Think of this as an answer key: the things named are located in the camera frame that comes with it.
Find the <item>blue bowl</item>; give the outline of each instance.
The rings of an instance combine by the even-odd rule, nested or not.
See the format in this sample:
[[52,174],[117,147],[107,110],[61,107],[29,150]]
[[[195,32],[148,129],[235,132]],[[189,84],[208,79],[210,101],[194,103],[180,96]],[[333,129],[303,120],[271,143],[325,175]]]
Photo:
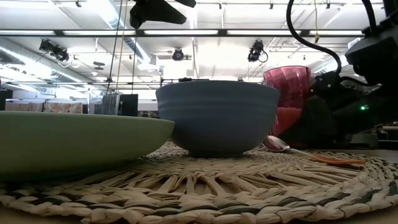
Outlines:
[[190,81],[156,91],[162,119],[175,122],[172,141],[195,156],[235,156],[269,133],[279,91],[233,81]]

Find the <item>round placemat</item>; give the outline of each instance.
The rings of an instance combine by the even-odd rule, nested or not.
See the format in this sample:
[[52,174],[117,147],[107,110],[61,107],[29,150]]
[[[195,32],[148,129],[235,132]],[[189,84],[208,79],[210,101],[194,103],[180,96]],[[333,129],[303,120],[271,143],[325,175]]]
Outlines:
[[365,165],[328,166],[257,148],[232,158],[192,158],[166,144],[126,167],[74,182],[3,184],[5,207],[74,215],[83,223],[287,223],[346,218],[398,203],[397,165],[315,152]]

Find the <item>green bowl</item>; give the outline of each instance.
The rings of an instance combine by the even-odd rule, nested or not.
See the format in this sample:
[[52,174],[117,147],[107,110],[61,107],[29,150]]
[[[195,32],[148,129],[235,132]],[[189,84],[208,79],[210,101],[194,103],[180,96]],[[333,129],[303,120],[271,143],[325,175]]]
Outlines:
[[173,128],[152,118],[0,111],[0,181],[120,164],[158,149]]

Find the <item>metal spoon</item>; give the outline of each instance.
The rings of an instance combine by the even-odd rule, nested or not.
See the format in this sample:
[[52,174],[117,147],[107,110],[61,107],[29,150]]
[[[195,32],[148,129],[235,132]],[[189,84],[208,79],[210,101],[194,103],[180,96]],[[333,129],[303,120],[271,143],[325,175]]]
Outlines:
[[321,156],[317,154],[311,154],[308,152],[303,152],[298,149],[292,149],[286,142],[283,140],[275,137],[275,136],[268,136],[262,142],[262,145],[265,146],[269,151],[272,152],[294,152],[299,153],[312,159],[315,159],[318,162],[324,162],[326,164],[333,164],[333,165],[342,165],[342,164],[364,164],[365,161],[363,160],[351,160],[351,159],[335,159],[330,158],[327,156]]

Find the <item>clear glass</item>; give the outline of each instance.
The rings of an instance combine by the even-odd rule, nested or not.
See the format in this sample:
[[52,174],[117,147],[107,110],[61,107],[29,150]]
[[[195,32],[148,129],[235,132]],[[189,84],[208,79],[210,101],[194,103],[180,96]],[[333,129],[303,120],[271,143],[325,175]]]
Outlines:
[[88,114],[118,115],[120,94],[106,90],[88,91]]

